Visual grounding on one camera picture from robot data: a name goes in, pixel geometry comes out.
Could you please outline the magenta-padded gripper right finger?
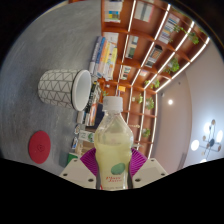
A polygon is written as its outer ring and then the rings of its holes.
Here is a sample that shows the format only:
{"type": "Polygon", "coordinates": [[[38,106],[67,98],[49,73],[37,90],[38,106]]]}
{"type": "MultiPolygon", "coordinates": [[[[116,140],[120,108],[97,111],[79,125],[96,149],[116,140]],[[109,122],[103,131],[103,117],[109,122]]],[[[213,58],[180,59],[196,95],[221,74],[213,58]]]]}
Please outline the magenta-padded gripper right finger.
{"type": "Polygon", "coordinates": [[[129,163],[129,188],[136,189],[146,186],[168,175],[155,158],[148,159],[140,151],[132,148],[129,163]]]}

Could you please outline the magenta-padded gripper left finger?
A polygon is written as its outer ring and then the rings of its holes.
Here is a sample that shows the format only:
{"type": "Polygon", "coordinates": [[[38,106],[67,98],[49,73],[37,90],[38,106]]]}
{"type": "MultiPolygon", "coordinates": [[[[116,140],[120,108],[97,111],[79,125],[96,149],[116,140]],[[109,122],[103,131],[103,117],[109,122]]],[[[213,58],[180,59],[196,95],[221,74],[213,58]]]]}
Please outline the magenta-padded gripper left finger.
{"type": "Polygon", "coordinates": [[[60,177],[84,188],[98,189],[99,168],[95,153],[96,149],[92,148],[80,158],[73,158],[60,177]]]}

